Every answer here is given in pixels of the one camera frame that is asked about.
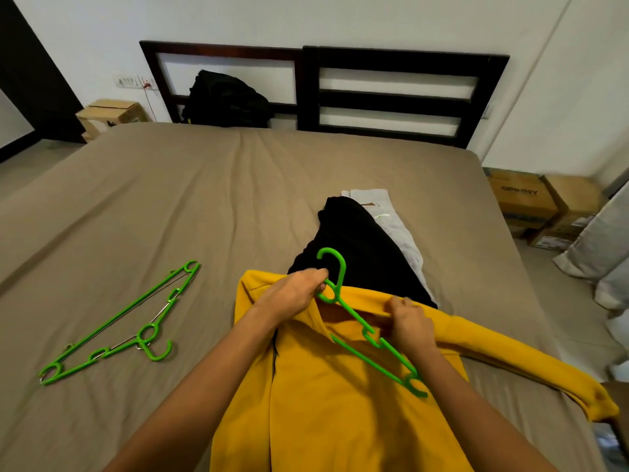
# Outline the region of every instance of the black backpack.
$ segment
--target black backpack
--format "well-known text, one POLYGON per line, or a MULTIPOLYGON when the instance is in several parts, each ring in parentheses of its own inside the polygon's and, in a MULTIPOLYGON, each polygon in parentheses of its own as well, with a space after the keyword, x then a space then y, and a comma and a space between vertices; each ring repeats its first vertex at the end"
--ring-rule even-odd
POLYGON ((201 70, 182 112, 185 123, 221 127, 269 127, 267 98, 238 78, 201 70))

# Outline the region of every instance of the forearm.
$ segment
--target forearm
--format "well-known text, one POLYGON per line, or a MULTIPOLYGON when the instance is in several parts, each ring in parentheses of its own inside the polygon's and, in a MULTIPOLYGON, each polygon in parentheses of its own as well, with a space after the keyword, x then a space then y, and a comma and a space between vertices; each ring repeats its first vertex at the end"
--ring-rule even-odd
POLYGON ((557 472, 438 349, 416 350, 409 359, 419 369, 476 472, 557 472))
POLYGON ((179 383, 103 472, 193 470, 274 327, 264 311, 252 307, 179 383))

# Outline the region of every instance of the yellow jacket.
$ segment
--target yellow jacket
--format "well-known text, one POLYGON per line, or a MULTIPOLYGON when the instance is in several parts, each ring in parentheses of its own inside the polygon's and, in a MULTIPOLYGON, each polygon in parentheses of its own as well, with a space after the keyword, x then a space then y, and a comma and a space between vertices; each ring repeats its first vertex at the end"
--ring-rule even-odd
MULTIPOLYGON (((249 270, 236 296, 237 322, 284 275, 249 270)), ((389 294, 345 286, 353 309, 386 316, 389 294)), ((570 365, 460 317, 422 305, 440 349, 467 380, 460 355, 560 389, 590 421, 618 414, 605 389, 570 365)), ((471 471, 435 400, 413 396, 330 338, 330 332, 399 377, 406 372, 374 348, 362 327, 321 319, 315 301, 277 330, 240 384, 212 443, 210 471, 471 471)))

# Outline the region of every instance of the headboard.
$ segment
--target headboard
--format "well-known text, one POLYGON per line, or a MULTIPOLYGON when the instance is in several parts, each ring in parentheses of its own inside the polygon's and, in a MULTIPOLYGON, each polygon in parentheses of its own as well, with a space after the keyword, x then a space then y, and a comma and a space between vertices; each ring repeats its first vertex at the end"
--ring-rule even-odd
POLYGON ((171 91, 159 54, 192 54, 218 58, 290 61, 295 67, 296 104, 272 102, 276 114, 297 116, 297 129, 417 140, 466 148, 502 75, 509 56, 503 54, 440 53, 397 49, 333 47, 266 48, 198 43, 140 41, 146 62, 174 123, 181 122, 177 106, 187 96, 171 91), (319 88, 321 69, 421 73, 476 78, 468 99, 431 95, 388 94, 319 88), (460 119, 453 135, 428 134, 319 122, 321 108, 420 114, 460 119))

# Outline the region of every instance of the mattress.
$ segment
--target mattress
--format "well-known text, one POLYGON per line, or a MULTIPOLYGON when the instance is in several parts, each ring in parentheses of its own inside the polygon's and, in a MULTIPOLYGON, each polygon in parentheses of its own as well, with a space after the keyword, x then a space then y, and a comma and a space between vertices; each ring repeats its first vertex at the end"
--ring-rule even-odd
MULTIPOLYGON (((440 309, 557 356, 472 152, 271 129, 116 126, 0 203, 0 469, 100 470, 232 325, 247 269, 286 272, 342 190, 384 188, 424 258, 440 309), (160 363, 126 350, 49 386, 37 373, 170 270, 201 268, 162 323, 160 363)), ((155 295, 66 367, 150 322, 155 295)), ((563 393, 465 360, 474 388, 561 471, 603 471, 563 393)), ((208 455, 198 467, 207 470, 208 455)))

